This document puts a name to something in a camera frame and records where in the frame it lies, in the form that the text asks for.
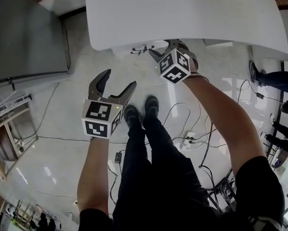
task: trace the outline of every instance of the white table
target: white table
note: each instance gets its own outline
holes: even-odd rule
[[[159,39],[218,39],[288,53],[275,0],[86,0],[96,50]]]

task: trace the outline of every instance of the black shirt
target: black shirt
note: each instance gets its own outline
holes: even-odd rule
[[[265,157],[246,162],[236,176],[236,212],[219,214],[211,207],[198,204],[196,199],[183,196],[171,199],[156,198],[155,206],[140,217],[130,216],[123,225],[97,209],[86,209],[80,214],[80,231],[129,230],[221,230],[269,231],[281,229],[284,215],[282,187]]]

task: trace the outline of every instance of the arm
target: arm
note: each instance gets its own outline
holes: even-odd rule
[[[235,175],[250,159],[265,156],[258,133],[240,105],[204,78],[187,78],[184,83],[201,102],[224,137]]]
[[[78,206],[108,213],[108,160],[109,140],[94,138],[88,148],[78,184]]]

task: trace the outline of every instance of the black pants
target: black pants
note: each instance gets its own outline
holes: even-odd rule
[[[257,72],[256,79],[266,86],[271,86],[288,93],[288,72],[272,72],[269,74]]]
[[[288,139],[288,128],[287,127],[282,126],[277,122],[274,123],[274,127]],[[271,134],[268,134],[266,136],[266,139],[270,143],[274,144],[275,146],[281,147],[283,150],[288,152],[288,140],[281,140],[279,138],[272,136]]]
[[[188,205],[209,206],[208,195],[197,178],[191,160],[181,154],[156,117],[145,117],[144,129],[134,123],[128,133],[115,223],[124,226],[136,221],[148,225],[156,216]],[[147,159],[145,135],[152,148],[152,163]]]

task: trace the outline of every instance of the tiled floor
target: tiled floor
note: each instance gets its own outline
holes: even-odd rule
[[[148,94],[156,95],[160,101],[159,119],[162,122],[165,121],[174,104],[185,103],[192,112],[185,130],[192,127],[200,116],[197,99],[183,83],[174,86],[160,79],[155,72],[155,63],[148,53],[140,56],[130,55],[120,60],[113,55],[111,50],[95,51],[90,46],[85,13],[69,18],[66,25],[73,74],[57,87],[38,131],[39,136],[88,140],[89,138],[83,133],[81,124],[83,101],[87,98],[91,80],[109,68],[112,69],[112,74],[104,96],[119,94],[130,82],[136,80],[138,86],[130,100],[131,103],[142,109],[145,97]],[[237,100],[242,82],[249,79],[248,64],[251,53],[248,47],[206,48],[201,40],[187,39],[184,42],[189,50],[196,54],[200,65],[199,72],[228,96]],[[280,68],[277,61],[255,60],[258,68],[264,68],[267,72],[277,71]],[[30,102],[30,114],[16,122],[23,137],[31,135],[34,131],[33,128],[38,127],[55,86],[55,83],[50,83],[27,90],[33,97]],[[260,88],[255,84],[252,86],[255,91],[259,91],[265,96],[279,98],[278,90],[270,87]],[[258,99],[248,83],[245,83],[239,103],[247,111],[259,133],[271,131],[269,116],[270,113],[277,113],[278,103],[276,101]],[[188,113],[188,108],[180,104],[175,106],[169,115],[165,128],[172,138],[179,136],[182,132]],[[196,137],[206,134],[206,117],[207,114],[202,108],[201,117],[193,129]],[[128,127],[123,121],[111,137],[111,142],[126,142],[127,132]],[[206,139],[207,137],[204,136],[200,141],[206,141]],[[218,132],[214,132],[210,144],[219,146],[224,144],[224,140]],[[183,153],[191,158],[203,187],[211,188],[209,177],[198,168],[206,149],[205,144],[199,145],[201,144],[192,145],[189,151],[183,151]],[[124,144],[110,144],[109,160],[114,163],[115,153],[124,148]],[[79,215],[77,208],[72,206],[72,203],[77,197],[78,180],[87,149],[87,142],[40,138],[35,143],[35,148],[31,148],[18,164],[27,184],[15,170],[8,183],[0,184],[0,192],[10,199],[22,198],[26,201],[36,202],[62,220],[63,230],[76,230],[77,224],[68,222],[67,215],[68,212],[72,212],[76,217]],[[205,165],[212,170],[215,183],[219,182],[231,168],[227,147],[210,148]],[[115,165],[115,169],[119,174],[118,165]],[[114,176],[109,172],[109,187],[113,180]],[[114,199],[117,199],[119,182],[120,177],[113,188]],[[110,213],[113,212],[113,209],[114,204],[109,200]]]

